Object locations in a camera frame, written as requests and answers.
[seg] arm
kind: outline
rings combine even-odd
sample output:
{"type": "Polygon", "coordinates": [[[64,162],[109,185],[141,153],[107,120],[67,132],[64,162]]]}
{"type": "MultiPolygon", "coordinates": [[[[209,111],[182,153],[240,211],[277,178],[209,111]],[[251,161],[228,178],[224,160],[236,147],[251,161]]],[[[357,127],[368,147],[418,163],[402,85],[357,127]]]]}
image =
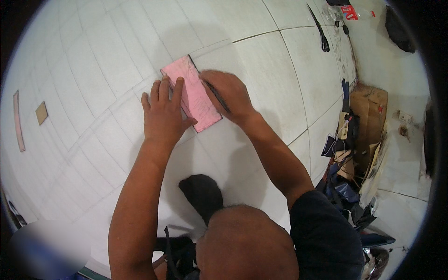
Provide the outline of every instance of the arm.
{"type": "Polygon", "coordinates": [[[182,120],[183,79],[176,81],[172,100],[169,78],[157,80],[142,95],[145,140],[121,190],[109,228],[109,262],[113,279],[156,279],[152,254],[157,237],[157,212],[162,180],[174,145],[196,120],[182,120]]]}
{"type": "Polygon", "coordinates": [[[307,191],[314,190],[303,164],[255,111],[246,86],[233,74],[202,71],[200,78],[209,82],[226,102],[226,112],[210,89],[204,84],[209,98],[220,113],[240,126],[249,137],[272,183],[282,192],[291,210],[294,202],[307,191]]]}

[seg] clutter pile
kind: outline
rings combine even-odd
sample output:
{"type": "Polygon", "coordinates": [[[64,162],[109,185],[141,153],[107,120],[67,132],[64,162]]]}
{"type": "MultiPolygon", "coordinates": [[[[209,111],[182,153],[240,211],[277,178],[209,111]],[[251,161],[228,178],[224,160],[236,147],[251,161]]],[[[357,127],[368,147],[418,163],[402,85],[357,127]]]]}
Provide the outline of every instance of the clutter pile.
{"type": "Polygon", "coordinates": [[[342,80],[344,98],[339,125],[334,136],[328,135],[321,156],[330,158],[327,170],[316,186],[360,233],[364,248],[366,269],[372,271],[362,279],[377,279],[375,265],[382,258],[384,267],[387,258],[384,252],[373,255],[372,247],[395,242],[384,233],[367,230],[376,218],[373,213],[377,203],[375,193],[378,184],[375,175],[384,159],[387,146],[385,118],[388,93],[381,89],[358,83],[349,94],[348,82],[342,80]]]}

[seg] hand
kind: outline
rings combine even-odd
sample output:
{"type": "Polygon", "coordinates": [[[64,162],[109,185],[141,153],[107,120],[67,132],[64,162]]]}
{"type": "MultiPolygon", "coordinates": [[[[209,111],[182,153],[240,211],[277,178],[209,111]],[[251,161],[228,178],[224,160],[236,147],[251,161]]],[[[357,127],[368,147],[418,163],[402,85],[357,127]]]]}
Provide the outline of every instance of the hand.
{"type": "Polygon", "coordinates": [[[184,78],[179,77],[170,100],[168,96],[169,77],[164,76],[162,82],[156,80],[152,85],[151,105],[148,101],[148,94],[146,92],[142,94],[145,141],[158,143],[172,150],[185,130],[191,125],[197,124],[194,118],[182,120],[181,97],[183,87],[184,78]]]}
{"type": "Polygon", "coordinates": [[[241,126],[250,116],[257,112],[252,107],[246,86],[237,76],[216,70],[205,70],[199,75],[208,97],[218,111],[229,120],[241,126]],[[204,81],[210,83],[227,104],[229,112],[216,99],[204,81]]]}

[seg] white tile floor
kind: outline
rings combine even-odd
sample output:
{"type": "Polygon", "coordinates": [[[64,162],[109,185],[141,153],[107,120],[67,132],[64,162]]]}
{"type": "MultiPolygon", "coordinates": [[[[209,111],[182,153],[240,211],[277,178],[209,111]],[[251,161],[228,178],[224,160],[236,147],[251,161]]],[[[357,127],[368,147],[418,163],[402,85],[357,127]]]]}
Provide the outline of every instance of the white tile floor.
{"type": "MultiPolygon", "coordinates": [[[[192,53],[199,70],[235,73],[252,102],[304,163],[314,183],[336,130],[345,78],[356,79],[348,37],[322,19],[320,37],[301,1],[50,0],[24,33],[2,89],[1,177],[28,222],[64,219],[91,238],[88,267],[110,276],[110,218],[143,139],[141,93],[159,69],[192,53]],[[15,137],[12,95],[19,90],[26,151],[15,137]],[[35,109],[49,117],[39,126],[35,109]]],[[[247,137],[227,119],[187,130],[168,163],[159,206],[167,224],[204,230],[177,188],[196,173],[214,178],[225,204],[264,210],[289,229],[283,196],[269,181],[247,137]]]]}

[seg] pink strip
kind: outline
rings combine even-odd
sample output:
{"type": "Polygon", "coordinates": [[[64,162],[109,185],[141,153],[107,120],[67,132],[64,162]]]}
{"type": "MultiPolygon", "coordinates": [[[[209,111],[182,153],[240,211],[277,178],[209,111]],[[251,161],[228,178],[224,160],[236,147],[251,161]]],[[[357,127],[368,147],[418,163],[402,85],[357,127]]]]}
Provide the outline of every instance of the pink strip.
{"type": "Polygon", "coordinates": [[[184,56],[160,71],[170,77],[171,88],[174,88],[178,77],[184,78],[181,106],[188,117],[198,121],[194,126],[198,133],[222,119],[208,98],[190,56],[184,56]]]}
{"type": "Polygon", "coordinates": [[[20,127],[20,118],[19,118],[19,91],[13,96],[13,109],[14,109],[14,124],[16,126],[16,136],[17,142],[19,143],[19,149],[21,152],[25,150],[25,144],[23,143],[22,137],[22,128],[20,127]]]}

